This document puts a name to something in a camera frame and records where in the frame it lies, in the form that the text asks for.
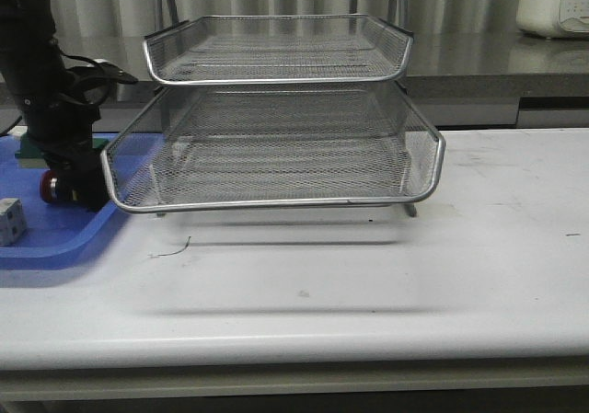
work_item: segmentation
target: white dice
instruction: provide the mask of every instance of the white dice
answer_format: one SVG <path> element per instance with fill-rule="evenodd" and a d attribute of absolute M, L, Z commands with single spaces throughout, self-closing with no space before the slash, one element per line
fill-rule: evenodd
<path fill-rule="evenodd" d="M 0 246 L 13 244 L 27 230 L 19 199 L 0 200 Z"/>

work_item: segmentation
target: wire mesh tray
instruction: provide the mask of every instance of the wire mesh tray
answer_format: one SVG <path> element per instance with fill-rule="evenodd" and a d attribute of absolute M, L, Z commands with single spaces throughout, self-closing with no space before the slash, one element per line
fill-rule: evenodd
<path fill-rule="evenodd" d="M 128 212 L 414 202 L 444 140 L 395 82 L 164 90 L 102 153 Z"/>
<path fill-rule="evenodd" d="M 412 37 L 367 15 L 202 17 L 145 38 L 164 85 L 361 82 L 393 79 Z"/>

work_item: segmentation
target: white appliance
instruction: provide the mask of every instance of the white appliance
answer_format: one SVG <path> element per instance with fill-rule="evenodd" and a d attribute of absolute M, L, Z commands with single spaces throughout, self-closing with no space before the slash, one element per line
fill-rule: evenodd
<path fill-rule="evenodd" d="M 520 0 L 516 21 L 547 38 L 589 37 L 589 0 Z"/>

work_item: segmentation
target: black cable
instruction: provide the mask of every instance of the black cable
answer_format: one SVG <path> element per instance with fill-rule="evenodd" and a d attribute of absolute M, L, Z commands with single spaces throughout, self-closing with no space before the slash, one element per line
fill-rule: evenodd
<path fill-rule="evenodd" d="M 96 101 L 96 102 L 80 102 L 79 100 L 76 100 L 74 98 L 71 98 L 70 96 L 65 95 L 64 93 L 61 93 L 61 98 L 63 100 L 65 100 L 66 102 L 69 103 L 73 103 L 77 106 L 81 106 L 81 107 L 90 107 L 90 108 L 94 108 L 94 107 L 99 107 L 100 105 L 102 105 L 107 98 L 109 98 L 110 96 L 110 91 L 111 91 L 111 87 L 110 87 L 110 76 L 107 73 L 107 70 L 104 69 L 104 67 L 98 63 L 97 61 L 95 61 L 94 59 L 90 59 L 88 57 L 84 57 L 84 56 L 75 56 L 75 55 L 70 55 L 70 54 L 65 54 L 64 51 L 59 48 L 59 46 L 57 46 L 57 50 L 59 51 L 59 53 L 63 56 L 63 57 L 67 57 L 68 59 L 72 59 L 73 61 L 81 61 L 81 62 L 86 62 L 86 63 L 90 63 L 92 66 L 97 67 L 100 72 L 104 75 L 104 78 L 106 80 L 105 83 L 105 87 L 106 89 L 104 90 L 104 92 L 102 93 L 102 96 Z"/>
<path fill-rule="evenodd" d="M 18 116 L 18 119 L 16 119 L 13 123 L 8 125 L 8 128 L 6 128 L 3 131 L 0 131 L 0 137 L 6 137 L 8 135 L 8 133 L 11 132 L 12 129 L 20 123 L 21 120 L 22 120 L 22 116 Z"/>

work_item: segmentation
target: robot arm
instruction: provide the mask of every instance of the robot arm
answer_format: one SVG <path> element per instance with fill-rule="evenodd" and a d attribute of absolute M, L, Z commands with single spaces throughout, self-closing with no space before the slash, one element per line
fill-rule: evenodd
<path fill-rule="evenodd" d="M 0 72 L 51 169 L 40 185 L 46 201 L 77 201 L 97 211 L 108 200 L 92 123 L 99 103 L 86 92 L 137 80 L 112 64 L 66 69 L 54 38 L 50 0 L 0 0 Z"/>

